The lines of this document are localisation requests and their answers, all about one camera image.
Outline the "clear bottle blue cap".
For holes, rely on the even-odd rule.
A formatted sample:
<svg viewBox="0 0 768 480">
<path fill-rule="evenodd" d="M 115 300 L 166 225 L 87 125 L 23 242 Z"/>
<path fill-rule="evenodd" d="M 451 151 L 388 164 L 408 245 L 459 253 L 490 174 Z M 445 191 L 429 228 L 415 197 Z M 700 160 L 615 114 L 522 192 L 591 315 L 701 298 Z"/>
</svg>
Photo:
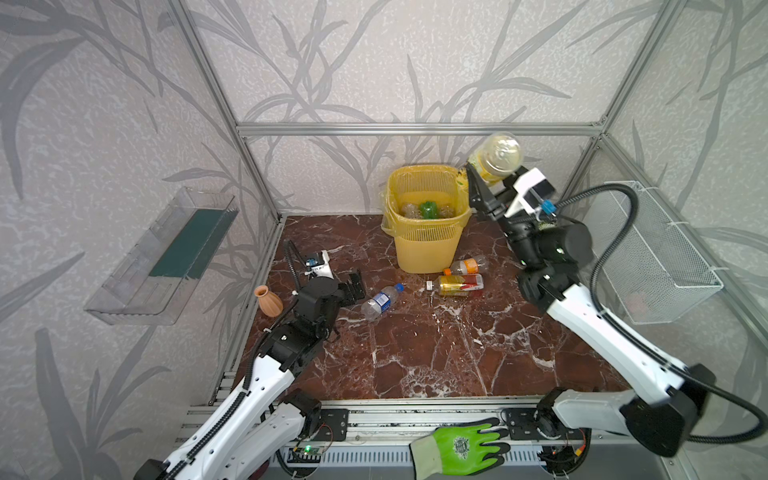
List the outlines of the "clear bottle blue cap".
<svg viewBox="0 0 768 480">
<path fill-rule="evenodd" d="M 368 321 L 379 318 L 397 302 L 403 291 L 404 286 L 401 283 L 382 289 L 362 305 L 361 311 L 364 318 Z"/>
</svg>

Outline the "yellow label tea bottle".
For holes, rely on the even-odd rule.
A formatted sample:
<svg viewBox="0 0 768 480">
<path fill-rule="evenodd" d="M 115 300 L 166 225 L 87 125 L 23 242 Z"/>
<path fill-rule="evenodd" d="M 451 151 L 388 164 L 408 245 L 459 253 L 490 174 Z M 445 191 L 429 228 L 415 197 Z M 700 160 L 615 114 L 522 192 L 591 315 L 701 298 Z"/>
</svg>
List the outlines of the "yellow label tea bottle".
<svg viewBox="0 0 768 480">
<path fill-rule="evenodd" d="M 523 153 L 516 137 L 497 132 L 487 137 L 469 155 L 468 163 L 488 185 L 503 181 L 523 163 Z"/>
</svg>

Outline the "green plastic bottle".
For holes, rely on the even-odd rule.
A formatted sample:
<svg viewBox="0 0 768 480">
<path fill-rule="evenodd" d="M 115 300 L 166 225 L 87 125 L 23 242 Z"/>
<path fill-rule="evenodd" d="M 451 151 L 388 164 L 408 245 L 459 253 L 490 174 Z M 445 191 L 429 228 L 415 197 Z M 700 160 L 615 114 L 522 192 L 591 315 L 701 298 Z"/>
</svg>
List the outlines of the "green plastic bottle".
<svg viewBox="0 0 768 480">
<path fill-rule="evenodd" d="M 434 201 L 426 201 L 418 205 L 420 216 L 424 220 L 434 220 L 440 218 L 439 206 Z"/>
</svg>

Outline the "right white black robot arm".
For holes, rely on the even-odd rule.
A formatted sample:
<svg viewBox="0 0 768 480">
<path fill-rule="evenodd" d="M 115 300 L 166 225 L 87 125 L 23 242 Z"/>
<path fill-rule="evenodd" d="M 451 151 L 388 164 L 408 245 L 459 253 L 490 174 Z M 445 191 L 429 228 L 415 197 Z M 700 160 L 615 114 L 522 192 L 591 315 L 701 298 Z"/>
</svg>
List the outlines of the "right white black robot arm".
<svg viewBox="0 0 768 480">
<path fill-rule="evenodd" d="M 674 456 L 686 442 L 714 445 L 745 443 L 767 432 L 767 415 L 758 406 L 716 386 L 701 364 L 687 366 L 645 339 L 614 315 L 598 298 L 603 267 L 634 226 L 640 210 L 636 191 L 606 183 L 551 202 L 554 188 L 537 168 L 519 168 L 493 193 L 472 164 L 465 167 L 468 202 L 478 217 L 498 223 L 523 269 L 517 276 L 523 298 L 574 332 L 628 382 L 623 392 L 577 392 L 556 388 L 540 403 L 541 421 L 571 429 L 597 429 L 628 435 L 650 452 Z M 558 222 L 561 208 L 601 193 L 619 193 L 629 203 L 624 224 L 595 259 L 589 282 L 581 266 L 594 259 L 588 227 Z M 692 430 L 717 396 L 752 414 L 755 425 L 744 432 L 701 436 Z"/>
</svg>

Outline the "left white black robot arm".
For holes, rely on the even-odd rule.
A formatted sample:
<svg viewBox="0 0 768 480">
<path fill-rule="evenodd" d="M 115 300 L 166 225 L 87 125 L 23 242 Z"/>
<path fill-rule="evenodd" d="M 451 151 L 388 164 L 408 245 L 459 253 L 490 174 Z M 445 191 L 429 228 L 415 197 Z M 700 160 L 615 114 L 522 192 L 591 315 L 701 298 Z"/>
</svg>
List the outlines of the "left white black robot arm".
<svg viewBox="0 0 768 480">
<path fill-rule="evenodd" d="M 338 278 L 322 251 L 303 264 L 291 303 L 251 352 L 249 369 L 224 402 L 164 460 L 147 460 L 137 479 L 247 479 L 285 444 L 319 428 L 321 404 L 289 389 L 336 330 L 341 309 L 360 303 L 360 270 Z"/>
</svg>

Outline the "yellow plastic waste bin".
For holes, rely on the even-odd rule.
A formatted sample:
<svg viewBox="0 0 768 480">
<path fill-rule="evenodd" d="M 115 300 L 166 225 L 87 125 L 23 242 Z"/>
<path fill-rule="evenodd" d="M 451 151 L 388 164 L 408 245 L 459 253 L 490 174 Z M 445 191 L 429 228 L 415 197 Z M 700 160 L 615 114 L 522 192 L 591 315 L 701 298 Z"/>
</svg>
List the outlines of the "yellow plastic waste bin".
<svg viewBox="0 0 768 480">
<path fill-rule="evenodd" d="M 411 274 L 439 273 L 453 262 L 472 214 L 466 188 L 457 182 L 460 171 L 439 164 L 405 166 L 389 177 L 382 193 L 381 228 L 394 239 L 397 263 Z M 403 214 L 407 205 L 433 202 L 449 207 L 447 218 L 418 219 Z"/>
</svg>

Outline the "small terracotta vase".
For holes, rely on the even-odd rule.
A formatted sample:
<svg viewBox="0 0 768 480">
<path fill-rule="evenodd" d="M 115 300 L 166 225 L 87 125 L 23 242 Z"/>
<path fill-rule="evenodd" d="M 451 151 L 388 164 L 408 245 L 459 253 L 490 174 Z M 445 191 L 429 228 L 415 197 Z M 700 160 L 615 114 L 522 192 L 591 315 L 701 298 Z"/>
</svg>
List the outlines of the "small terracotta vase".
<svg viewBox="0 0 768 480">
<path fill-rule="evenodd" d="M 284 310 L 282 300 L 267 285 L 260 285 L 254 289 L 259 310 L 269 318 L 277 318 Z"/>
</svg>

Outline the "orange label clear bottle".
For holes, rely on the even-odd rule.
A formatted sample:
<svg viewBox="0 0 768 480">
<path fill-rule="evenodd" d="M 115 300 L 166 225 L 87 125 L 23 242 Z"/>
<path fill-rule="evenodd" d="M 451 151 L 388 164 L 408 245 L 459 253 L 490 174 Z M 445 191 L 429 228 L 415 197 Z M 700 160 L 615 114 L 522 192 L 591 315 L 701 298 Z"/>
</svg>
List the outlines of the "orange label clear bottle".
<svg viewBox="0 0 768 480">
<path fill-rule="evenodd" d="M 454 261 L 448 268 L 443 270 L 443 274 L 446 276 L 482 274 L 485 273 L 488 268 L 489 261 L 487 257 L 478 255 Z"/>
</svg>

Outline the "red yellow label bottle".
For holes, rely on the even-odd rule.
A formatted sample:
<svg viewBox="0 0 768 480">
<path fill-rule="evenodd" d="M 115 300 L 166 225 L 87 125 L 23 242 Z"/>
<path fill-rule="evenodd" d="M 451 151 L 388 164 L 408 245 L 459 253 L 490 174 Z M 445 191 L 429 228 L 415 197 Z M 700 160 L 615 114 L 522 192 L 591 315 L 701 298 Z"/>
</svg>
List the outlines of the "red yellow label bottle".
<svg viewBox="0 0 768 480">
<path fill-rule="evenodd" d="M 441 275 L 426 282 L 426 290 L 444 297 L 466 297 L 485 287 L 480 274 Z"/>
</svg>

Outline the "green circuit board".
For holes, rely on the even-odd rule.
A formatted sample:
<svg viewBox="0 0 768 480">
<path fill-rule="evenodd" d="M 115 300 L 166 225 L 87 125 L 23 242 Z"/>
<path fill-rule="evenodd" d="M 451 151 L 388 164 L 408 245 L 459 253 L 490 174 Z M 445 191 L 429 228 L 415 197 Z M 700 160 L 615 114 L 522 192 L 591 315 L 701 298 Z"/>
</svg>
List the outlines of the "green circuit board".
<svg viewBox="0 0 768 480">
<path fill-rule="evenodd" d="M 286 462 L 292 464 L 319 464 L 327 451 L 326 444 L 306 444 L 290 447 Z"/>
</svg>

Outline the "green black work glove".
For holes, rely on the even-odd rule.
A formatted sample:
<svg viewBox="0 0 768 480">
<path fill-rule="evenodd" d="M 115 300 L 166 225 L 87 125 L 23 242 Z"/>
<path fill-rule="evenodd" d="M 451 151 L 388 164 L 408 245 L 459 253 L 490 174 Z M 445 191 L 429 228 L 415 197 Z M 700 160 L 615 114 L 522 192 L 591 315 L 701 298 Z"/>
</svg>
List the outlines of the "green black work glove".
<svg viewBox="0 0 768 480">
<path fill-rule="evenodd" d="M 472 476 L 501 466 L 510 446 L 498 418 L 443 426 L 409 445 L 415 478 Z"/>
</svg>

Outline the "clear acrylic wall shelf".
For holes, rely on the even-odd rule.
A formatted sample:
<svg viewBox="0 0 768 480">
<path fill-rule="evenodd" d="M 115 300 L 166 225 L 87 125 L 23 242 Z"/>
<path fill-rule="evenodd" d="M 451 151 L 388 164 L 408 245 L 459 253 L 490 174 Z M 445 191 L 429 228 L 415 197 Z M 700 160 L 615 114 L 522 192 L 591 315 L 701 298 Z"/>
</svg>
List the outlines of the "clear acrylic wall shelf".
<svg viewBox="0 0 768 480">
<path fill-rule="evenodd" d="M 233 194 L 180 188 L 85 312 L 112 326 L 175 324 L 238 213 Z"/>
</svg>

